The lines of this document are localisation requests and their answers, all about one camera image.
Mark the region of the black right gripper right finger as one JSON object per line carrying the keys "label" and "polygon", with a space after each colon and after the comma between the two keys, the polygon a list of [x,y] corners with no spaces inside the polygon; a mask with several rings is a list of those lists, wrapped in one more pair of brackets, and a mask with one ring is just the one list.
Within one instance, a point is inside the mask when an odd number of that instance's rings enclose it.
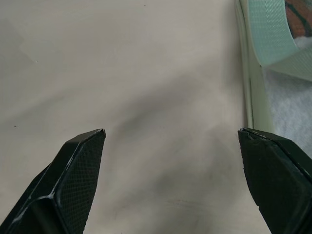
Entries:
{"label": "black right gripper right finger", "polygon": [[238,131],[249,191],[273,234],[312,232],[312,160],[290,139]]}

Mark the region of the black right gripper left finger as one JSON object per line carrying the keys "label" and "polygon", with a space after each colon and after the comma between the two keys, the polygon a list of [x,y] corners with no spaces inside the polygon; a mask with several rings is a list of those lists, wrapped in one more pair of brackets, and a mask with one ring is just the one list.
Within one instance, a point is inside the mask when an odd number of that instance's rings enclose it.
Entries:
{"label": "black right gripper left finger", "polygon": [[65,142],[0,226],[2,234],[81,234],[94,200],[104,129]]}

